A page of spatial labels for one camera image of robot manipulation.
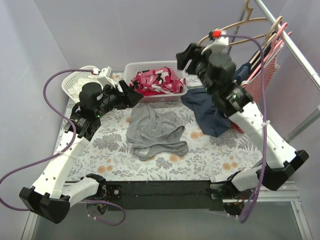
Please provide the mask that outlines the grey tank top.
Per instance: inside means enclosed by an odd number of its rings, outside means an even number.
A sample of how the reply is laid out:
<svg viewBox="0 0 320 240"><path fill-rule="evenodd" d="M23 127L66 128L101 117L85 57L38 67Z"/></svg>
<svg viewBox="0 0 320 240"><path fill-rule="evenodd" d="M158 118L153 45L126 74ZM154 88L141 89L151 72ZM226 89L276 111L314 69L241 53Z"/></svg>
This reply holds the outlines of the grey tank top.
<svg viewBox="0 0 320 240"><path fill-rule="evenodd" d="M175 112L158 113L142 103L131 111L126 139L131 143L132 154L141 161L150 160L162 152L185 156L189 147L181 140L184 131L185 126L177 121Z"/></svg>

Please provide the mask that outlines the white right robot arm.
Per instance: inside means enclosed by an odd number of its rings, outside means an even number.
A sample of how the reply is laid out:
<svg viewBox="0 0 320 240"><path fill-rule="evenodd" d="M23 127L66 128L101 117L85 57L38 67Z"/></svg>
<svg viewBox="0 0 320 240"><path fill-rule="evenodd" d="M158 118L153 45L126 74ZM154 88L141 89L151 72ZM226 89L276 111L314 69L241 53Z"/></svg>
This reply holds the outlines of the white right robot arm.
<svg viewBox="0 0 320 240"><path fill-rule="evenodd" d="M259 166L239 170L230 176L214 175L212 184L237 199L247 190L265 188L278 190L309 158L305 150L289 145L267 122L253 97L234 79L236 65L224 52L203 53L191 43L176 54L177 69L197 75L216 108L235 123L261 151Z"/></svg>

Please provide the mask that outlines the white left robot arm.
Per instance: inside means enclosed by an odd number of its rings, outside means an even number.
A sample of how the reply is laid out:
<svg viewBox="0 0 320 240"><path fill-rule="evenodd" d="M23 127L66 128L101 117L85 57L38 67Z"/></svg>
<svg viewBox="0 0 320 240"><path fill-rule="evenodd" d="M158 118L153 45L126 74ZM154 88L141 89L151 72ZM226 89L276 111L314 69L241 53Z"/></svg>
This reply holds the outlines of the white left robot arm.
<svg viewBox="0 0 320 240"><path fill-rule="evenodd" d="M70 208L78 202L93 197L101 200L106 196L106 180L90 173L70 186L65 186L76 160L89 145L94 134L101 126L101 117L113 109L133 108L143 98L139 92L131 89L124 80L120 87L90 82L83 85L77 102L70 115L74 124L67 124L57 148L57 156L51 159L30 188L23 187L19 197L33 213L51 221L60 223Z"/></svg>

